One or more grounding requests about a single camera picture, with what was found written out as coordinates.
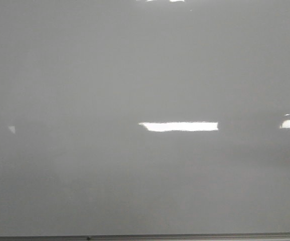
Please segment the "white glossy whiteboard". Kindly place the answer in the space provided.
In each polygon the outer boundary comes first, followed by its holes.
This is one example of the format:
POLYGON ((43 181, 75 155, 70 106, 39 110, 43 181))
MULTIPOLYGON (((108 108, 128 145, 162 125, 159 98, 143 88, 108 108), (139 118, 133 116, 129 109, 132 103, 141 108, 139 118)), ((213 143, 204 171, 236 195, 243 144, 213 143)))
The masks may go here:
POLYGON ((290 1, 0 1, 0 236, 290 232, 290 1))

